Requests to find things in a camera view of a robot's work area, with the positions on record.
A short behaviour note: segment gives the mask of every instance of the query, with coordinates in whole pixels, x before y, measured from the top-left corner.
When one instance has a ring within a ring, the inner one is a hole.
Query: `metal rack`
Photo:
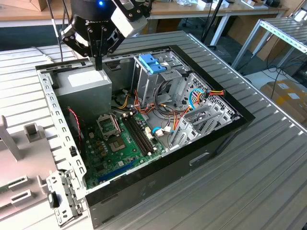
[[[232,68],[238,66],[260,27],[266,29],[267,32],[258,43],[253,54],[256,54],[261,49],[271,33],[292,46],[277,67],[280,67],[287,60],[294,49],[298,49],[303,53],[307,52],[307,24],[298,23],[293,18],[259,19],[235,58]]]
[[[301,229],[307,219],[307,131],[189,34],[176,31],[126,39],[116,53],[172,44],[183,49],[256,119],[217,158],[101,229]],[[41,50],[60,61],[57,46]],[[63,50],[64,60],[74,59],[66,46]],[[42,125],[61,168],[68,162],[34,70],[46,62],[34,49],[0,52],[0,113],[8,115],[10,132],[30,121]],[[0,229],[46,227],[59,229],[47,201],[0,223]],[[65,229],[90,228],[84,212]]]

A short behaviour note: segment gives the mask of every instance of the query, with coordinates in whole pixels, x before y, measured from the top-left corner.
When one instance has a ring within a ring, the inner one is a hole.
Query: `blue plastic clip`
[[[152,74],[166,71],[166,68],[161,66],[151,54],[140,55],[139,60]]]

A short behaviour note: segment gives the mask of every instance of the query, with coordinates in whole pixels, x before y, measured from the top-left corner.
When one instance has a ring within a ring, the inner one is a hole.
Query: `ram slot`
[[[151,143],[147,140],[146,136],[138,127],[134,118],[128,117],[124,118],[122,121],[129,133],[131,134],[132,138],[140,148],[142,155],[147,156],[149,152],[153,152],[153,147],[151,146]]]
[[[131,118],[131,124],[133,125],[135,130],[138,130],[138,133],[140,134],[140,138],[142,138],[142,142],[146,145],[147,150],[149,152],[152,152],[153,147],[152,147],[151,143],[148,141],[148,138],[144,135],[141,128],[138,126],[136,120],[133,117]]]

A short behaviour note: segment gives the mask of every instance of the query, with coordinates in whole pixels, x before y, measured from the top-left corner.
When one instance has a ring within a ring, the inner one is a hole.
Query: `motherboard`
[[[97,123],[82,130],[85,142],[81,156],[87,169],[87,188],[164,153],[165,149],[150,132],[139,113],[100,116]]]

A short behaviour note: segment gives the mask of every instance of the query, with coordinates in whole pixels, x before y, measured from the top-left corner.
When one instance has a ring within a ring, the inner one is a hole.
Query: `metal table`
[[[253,51],[253,54],[256,54],[259,49],[265,44],[266,40],[268,39],[269,35],[272,33],[276,35],[280,39],[287,42],[291,45],[291,49],[288,53],[283,57],[277,67],[280,67],[290,56],[290,54],[294,51],[294,49],[298,49],[299,51],[306,53],[307,52],[307,25],[298,23],[292,18],[271,18],[271,19],[259,19],[256,23],[254,29],[248,36],[246,42],[242,46],[240,52],[238,53],[237,57],[235,58],[232,68],[236,68],[244,56],[246,50],[248,49],[249,45],[253,41],[257,31],[259,28],[262,27],[267,30],[265,35],[262,37],[260,42],[258,43],[257,47]]]
[[[117,53],[170,44],[180,46],[256,119],[221,155],[101,229],[301,229],[307,220],[307,131],[192,35],[143,35],[125,40]],[[41,49],[59,60],[56,46]],[[74,58],[67,47],[64,57]],[[34,71],[43,63],[34,49],[0,53],[0,114],[7,116],[10,132],[29,121],[42,125],[59,167],[67,162]],[[9,228],[58,229],[47,201],[0,223],[0,229]],[[84,214],[66,228],[91,229],[91,222]]]

